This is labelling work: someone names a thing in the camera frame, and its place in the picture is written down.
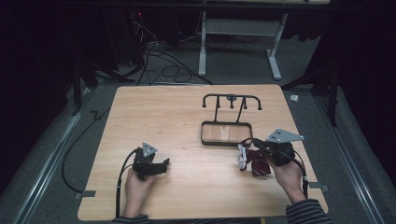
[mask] cable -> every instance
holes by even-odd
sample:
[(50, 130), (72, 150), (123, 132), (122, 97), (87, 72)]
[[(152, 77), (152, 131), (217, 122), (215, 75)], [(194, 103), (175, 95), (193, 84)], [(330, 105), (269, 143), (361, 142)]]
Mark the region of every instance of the cable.
[(120, 170), (119, 179), (117, 181), (116, 217), (120, 216), (120, 195), (121, 195), (122, 174), (124, 173), (124, 171), (126, 170), (127, 167), (131, 166), (131, 165), (126, 166), (126, 163), (128, 162), (129, 158), (131, 158), (131, 156), (137, 152), (137, 150), (138, 150), (138, 148), (133, 150), (131, 153), (129, 153), (129, 155), (126, 157), (124, 164), (122, 165), (121, 170)]
[(104, 116), (106, 113), (108, 113), (108, 111), (110, 111), (110, 108), (107, 109), (105, 112), (103, 112), (98, 118), (96, 118), (90, 125), (88, 125), (88, 127), (78, 136), (78, 138), (72, 143), (72, 145), (67, 149), (66, 153), (64, 154), (64, 159), (62, 161), (62, 179), (64, 181), (64, 183), (66, 184), (67, 187), (69, 187), (71, 190), (73, 190), (76, 193), (82, 193), (83, 190), (81, 189), (77, 189), (75, 187), (73, 187), (71, 184), (69, 184), (69, 182), (66, 179), (66, 176), (64, 174), (64, 166), (66, 164), (66, 159), (67, 156), (70, 152), (70, 150), (73, 148), (73, 146), (78, 142), (78, 140), (91, 128), (91, 126), (93, 126), (93, 124), (96, 123), (97, 120), (101, 119), (102, 116)]
[(174, 56), (172, 56), (172, 55), (170, 55), (170, 54), (168, 54), (168, 53), (166, 53), (166, 52), (160, 51), (160, 50), (153, 50), (153, 52), (160, 52), (161, 54), (164, 54), (164, 55), (166, 55), (166, 56), (172, 58), (173, 60), (175, 60), (175, 61), (177, 61), (178, 63), (180, 63), (187, 71), (189, 71), (189, 73), (190, 73), (193, 77), (198, 77), (198, 78), (200, 78), (201, 80), (203, 80), (204, 82), (208, 83), (209, 85), (213, 85), (213, 83), (212, 83), (211, 81), (209, 81), (208, 79), (196, 75), (194, 72), (192, 72), (192, 71), (190, 70), (189, 67), (187, 67), (183, 62), (181, 62), (180, 60), (178, 60), (178, 59), (175, 58)]

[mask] table top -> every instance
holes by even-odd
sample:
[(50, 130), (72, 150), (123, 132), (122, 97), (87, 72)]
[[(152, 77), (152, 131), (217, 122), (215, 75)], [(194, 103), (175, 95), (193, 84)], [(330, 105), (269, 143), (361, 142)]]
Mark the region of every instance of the table top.
[[(253, 136), (265, 139), (276, 128), (298, 133), (282, 90), (277, 85), (151, 86), (121, 87), (117, 90), (106, 127), (85, 190), (94, 197), (81, 201), (81, 220), (110, 220), (116, 211), (116, 186), (120, 168), (127, 155), (142, 142), (158, 148), (153, 162), (170, 158), (166, 174), (159, 175), (142, 212), (151, 219), (211, 217), (285, 216), (290, 201), (273, 174), (256, 178), (250, 167), (239, 171), (237, 147), (204, 146), (202, 122), (212, 121), (216, 98), (209, 93), (245, 94), (247, 109), (240, 121), (252, 126)], [(230, 102), (220, 98), (218, 121), (236, 121), (241, 99)], [(302, 156), (308, 179), (316, 182), (304, 143), (293, 142)], [(308, 189), (328, 210), (320, 189)], [(121, 212), (125, 205), (121, 189)]]

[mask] sleeve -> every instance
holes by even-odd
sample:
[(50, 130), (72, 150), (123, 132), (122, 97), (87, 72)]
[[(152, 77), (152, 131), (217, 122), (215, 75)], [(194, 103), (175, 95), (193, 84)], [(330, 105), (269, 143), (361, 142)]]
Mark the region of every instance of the sleeve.
[(139, 215), (137, 217), (116, 217), (109, 224), (149, 224), (149, 217), (147, 215)]
[(332, 220), (324, 213), (319, 201), (307, 199), (286, 209), (289, 224), (323, 223), (331, 224)]

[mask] wire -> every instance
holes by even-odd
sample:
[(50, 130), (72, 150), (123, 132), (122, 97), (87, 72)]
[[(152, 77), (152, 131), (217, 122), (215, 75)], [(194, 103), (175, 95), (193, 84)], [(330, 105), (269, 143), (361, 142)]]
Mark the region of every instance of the wire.
[(78, 142), (78, 140), (93, 126), (93, 124), (96, 123), (97, 120), (101, 119), (102, 116), (104, 116), (106, 113), (108, 113), (108, 111), (110, 111), (110, 108), (107, 109), (105, 112), (103, 112), (90, 125), (88, 125), (88, 127), (78, 136), (78, 138), (72, 143), (72, 145), (67, 149), (66, 153), (64, 154), (64, 159), (62, 161), (62, 179), (63, 179), (64, 183), (66, 184), (66, 186), (69, 187), (71, 190), (73, 190), (76, 193), (82, 193), (83, 190), (73, 187), (66, 179), (66, 176), (65, 176), (65, 173), (64, 173), (64, 167), (65, 167), (65, 164), (66, 164), (67, 156), (70, 153), (70, 151), (73, 148), (73, 146)]
[(176, 62), (178, 62), (179, 64), (181, 64), (182, 67), (185, 68), (185, 69), (191, 74), (191, 76), (193, 76), (193, 77), (198, 77), (198, 78), (200, 78), (201, 80), (203, 80), (204, 82), (206, 82), (206, 83), (208, 83), (208, 84), (210, 84), (210, 85), (213, 85), (213, 83), (212, 83), (211, 81), (209, 81), (208, 79), (196, 75), (194, 72), (192, 72), (192, 71), (190, 70), (190, 68), (189, 68), (188, 66), (186, 66), (183, 62), (181, 62), (180, 60), (178, 60), (178, 59), (175, 58), (174, 56), (172, 56), (172, 55), (170, 55), (170, 54), (168, 54), (168, 53), (166, 53), (166, 52), (160, 51), (160, 50), (153, 50), (153, 52), (160, 52), (161, 54), (164, 54), (164, 55), (166, 55), (166, 56), (172, 58), (173, 60), (175, 60)]
[(122, 165), (121, 170), (120, 170), (119, 179), (117, 181), (116, 217), (120, 216), (120, 195), (121, 195), (122, 174), (124, 173), (124, 171), (126, 170), (127, 167), (131, 166), (131, 165), (126, 166), (126, 163), (128, 162), (129, 158), (131, 158), (131, 156), (137, 152), (138, 149), (139, 149), (139, 147), (128, 154), (128, 156), (126, 157), (124, 164)]
[(197, 32), (198, 32), (199, 25), (201, 24), (201, 18), (202, 18), (202, 12), (199, 14), (199, 19), (198, 19), (197, 25), (195, 27), (195, 31), (192, 33), (192, 35), (190, 37), (186, 38), (186, 39), (179, 40), (179, 42), (185, 42), (185, 41), (194, 39), (194, 38), (196, 38), (198, 36), (201, 36), (201, 35), (196, 35)]

